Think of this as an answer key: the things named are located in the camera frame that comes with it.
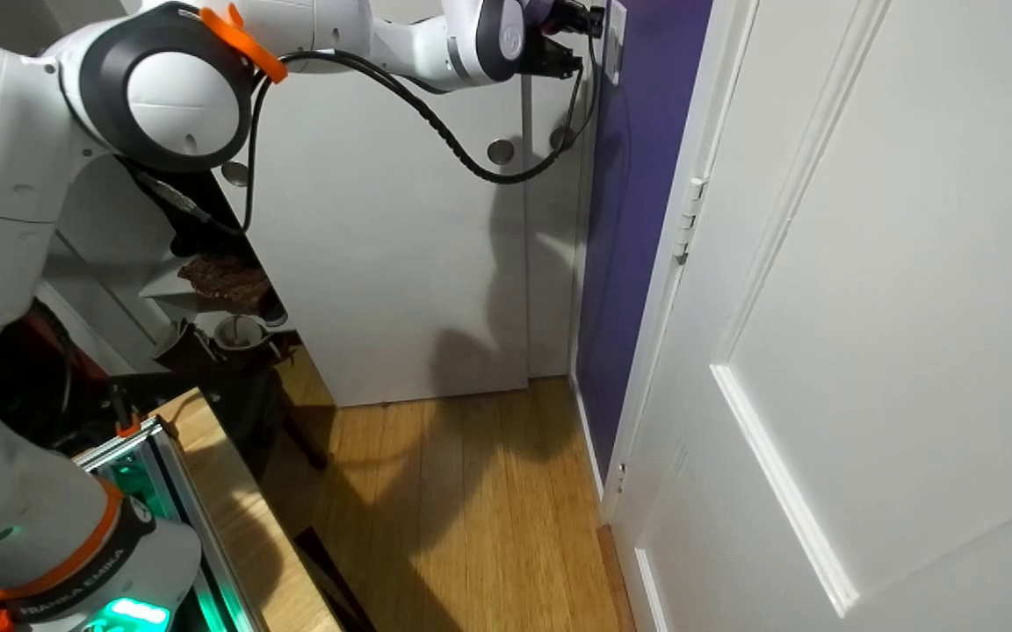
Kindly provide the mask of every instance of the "white panel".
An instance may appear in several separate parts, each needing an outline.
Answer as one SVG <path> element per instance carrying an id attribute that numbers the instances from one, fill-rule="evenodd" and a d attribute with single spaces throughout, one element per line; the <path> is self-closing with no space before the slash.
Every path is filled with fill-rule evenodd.
<path id="1" fill-rule="evenodd" d="M 891 8 L 773 263 L 730 365 L 862 588 L 1009 524 L 1012 2 Z"/>
<path id="2" fill-rule="evenodd" d="M 431 104 L 478 158 L 521 132 L 515 85 Z M 522 188 L 348 72 L 271 94 L 258 169 L 252 242 L 339 405 L 522 385 Z"/>

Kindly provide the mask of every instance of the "table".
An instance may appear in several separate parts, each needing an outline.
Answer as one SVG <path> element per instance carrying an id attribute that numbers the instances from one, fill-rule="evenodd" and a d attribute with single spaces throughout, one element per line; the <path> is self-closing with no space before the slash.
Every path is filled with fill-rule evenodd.
<path id="1" fill-rule="evenodd" d="M 271 632 L 339 632 L 339 616 L 206 400 L 189 388 L 158 413 L 177 423 L 189 487 L 252 613 Z"/>

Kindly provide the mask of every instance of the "green light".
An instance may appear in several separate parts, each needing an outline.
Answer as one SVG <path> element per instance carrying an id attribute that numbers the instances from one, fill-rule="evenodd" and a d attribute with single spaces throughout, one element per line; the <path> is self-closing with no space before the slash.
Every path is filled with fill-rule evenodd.
<path id="1" fill-rule="evenodd" d="M 205 627 L 211 627 L 211 632 L 224 632 L 227 627 L 221 609 L 219 609 L 219 602 L 214 602 L 214 595 L 196 594 L 196 609 L 205 616 Z"/>
<path id="2" fill-rule="evenodd" d="M 107 632 L 165 632 L 169 627 L 169 609 L 158 602 L 143 602 L 143 599 L 130 599 L 121 595 L 114 602 L 107 602 L 96 616 L 91 627 L 107 627 Z"/>

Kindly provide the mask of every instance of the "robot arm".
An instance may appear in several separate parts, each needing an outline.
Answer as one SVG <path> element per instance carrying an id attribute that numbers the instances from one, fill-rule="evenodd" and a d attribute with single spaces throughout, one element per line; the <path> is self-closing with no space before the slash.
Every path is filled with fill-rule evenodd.
<path id="1" fill-rule="evenodd" d="M 143 2 L 80 28 L 45 61 L 61 62 L 73 116 L 115 154 L 205 173 L 244 148 L 252 79 L 281 79 L 281 57 L 339 48 L 431 92 L 538 70 L 569 77 L 580 62 L 541 28 L 563 28 L 574 10 L 587 18 L 565 0 L 532 2 L 532 13 L 521 0 L 442 0 L 428 22 L 390 24 L 364 0 Z"/>

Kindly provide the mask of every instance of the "wooden floor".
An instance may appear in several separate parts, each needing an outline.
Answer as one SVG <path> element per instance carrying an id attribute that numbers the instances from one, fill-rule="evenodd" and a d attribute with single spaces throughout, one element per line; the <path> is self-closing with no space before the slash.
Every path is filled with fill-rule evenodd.
<path id="1" fill-rule="evenodd" d="M 281 436 L 265 491 L 315 525 L 378 632 L 634 627 L 563 379 L 527 393 L 335 412 L 281 362 L 315 475 Z"/>

